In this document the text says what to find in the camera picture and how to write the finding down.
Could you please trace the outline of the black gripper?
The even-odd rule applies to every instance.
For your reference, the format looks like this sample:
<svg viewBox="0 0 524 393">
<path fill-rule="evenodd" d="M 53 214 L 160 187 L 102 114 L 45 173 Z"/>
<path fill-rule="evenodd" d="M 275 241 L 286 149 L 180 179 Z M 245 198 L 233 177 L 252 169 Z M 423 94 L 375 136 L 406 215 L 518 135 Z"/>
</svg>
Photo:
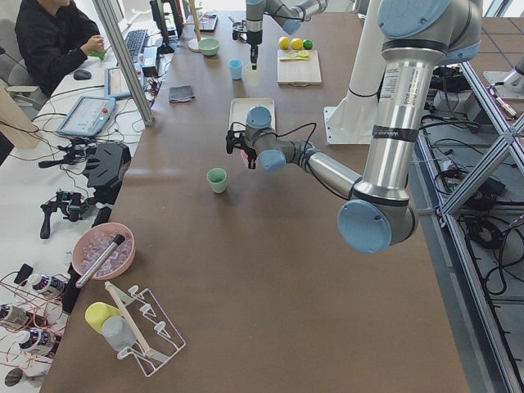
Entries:
<svg viewBox="0 0 524 393">
<path fill-rule="evenodd" d="M 243 130 L 235 130 L 234 125 L 239 124 L 243 127 Z M 256 169 L 256 151 L 248 147 L 246 144 L 246 126 L 239 122 L 232 122 L 229 125 L 225 140 L 226 140 L 226 152 L 232 154 L 234 149 L 244 151 L 248 157 L 248 169 Z"/>
<path fill-rule="evenodd" d="M 262 43 L 262 23 L 261 22 L 234 22 L 233 39 L 238 40 L 240 34 L 246 34 L 246 42 L 250 45 L 251 69 L 257 70 L 258 65 L 258 46 Z"/>
</svg>

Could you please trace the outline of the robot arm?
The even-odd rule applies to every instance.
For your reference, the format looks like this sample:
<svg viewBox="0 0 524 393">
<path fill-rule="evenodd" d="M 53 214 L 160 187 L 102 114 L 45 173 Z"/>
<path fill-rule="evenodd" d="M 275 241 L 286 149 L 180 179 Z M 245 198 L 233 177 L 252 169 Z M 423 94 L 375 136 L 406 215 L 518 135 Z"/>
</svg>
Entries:
<svg viewBox="0 0 524 393">
<path fill-rule="evenodd" d="M 272 116 L 252 107 L 243 129 L 230 128 L 226 149 L 243 150 L 250 167 L 273 172 L 299 165 L 345 200 L 337 225 L 355 250 L 377 253 L 408 239 L 418 216 L 407 192 L 408 169 L 422 110 L 437 66 L 471 60 L 481 43 L 478 1 L 383 1 L 385 74 L 365 170 L 358 174 L 307 141 L 290 141 L 272 128 Z"/>
<path fill-rule="evenodd" d="M 251 46 L 251 69 L 257 70 L 258 49 L 263 39 L 263 17 L 270 16 L 287 34 L 294 34 L 311 16 L 326 10 L 328 1 L 307 0 L 288 7 L 280 0 L 246 0 L 246 19 L 240 24 L 234 39 L 243 33 Z"/>
</svg>

